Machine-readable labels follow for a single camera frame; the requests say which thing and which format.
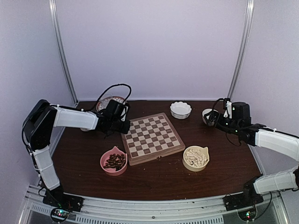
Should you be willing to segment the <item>wooden chess board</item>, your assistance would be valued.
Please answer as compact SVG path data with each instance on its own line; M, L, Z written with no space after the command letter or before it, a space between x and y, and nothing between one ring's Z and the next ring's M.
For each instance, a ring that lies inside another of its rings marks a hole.
M130 166L185 150L185 144L164 112L132 119L128 133L121 137Z

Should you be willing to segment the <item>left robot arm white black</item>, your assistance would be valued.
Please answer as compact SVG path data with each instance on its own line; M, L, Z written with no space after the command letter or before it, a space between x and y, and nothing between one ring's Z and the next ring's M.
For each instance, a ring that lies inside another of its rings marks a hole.
M45 99L37 102L23 123L22 134L26 137L25 145L37 165L37 172L45 187L51 190L49 200L57 207L66 205L67 196L56 189L60 186L60 181L50 155L53 128L72 127L101 131L105 134L109 132L127 134L130 121L126 119L126 115L129 110L128 103L115 100L110 100L107 107L99 112L52 105Z

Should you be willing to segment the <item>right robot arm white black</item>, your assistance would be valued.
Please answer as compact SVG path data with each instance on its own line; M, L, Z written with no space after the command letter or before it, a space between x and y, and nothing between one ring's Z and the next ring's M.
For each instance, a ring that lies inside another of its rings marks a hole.
M257 196L273 191L299 189L299 138L263 124L251 122L250 106L220 98L223 112L213 106L202 112L203 122L226 134L236 135L254 154L262 176L248 181L240 194L240 203L251 205Z

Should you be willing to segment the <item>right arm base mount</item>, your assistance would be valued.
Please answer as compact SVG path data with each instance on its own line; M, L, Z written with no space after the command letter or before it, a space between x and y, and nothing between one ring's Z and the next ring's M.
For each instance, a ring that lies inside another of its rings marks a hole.
M257 218L257 205L263 202L261 195L250 197L245 193L226 194L223 198L226 211L236 210L238 217L244 222L252 222Z

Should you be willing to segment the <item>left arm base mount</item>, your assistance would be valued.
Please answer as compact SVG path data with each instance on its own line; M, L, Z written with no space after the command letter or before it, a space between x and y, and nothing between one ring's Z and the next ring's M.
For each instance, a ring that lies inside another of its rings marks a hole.
M66 221L72 212L80 212L84 199L79 196L68 195L60 191L45 192L43 203L53 207L50 218L57 223Z

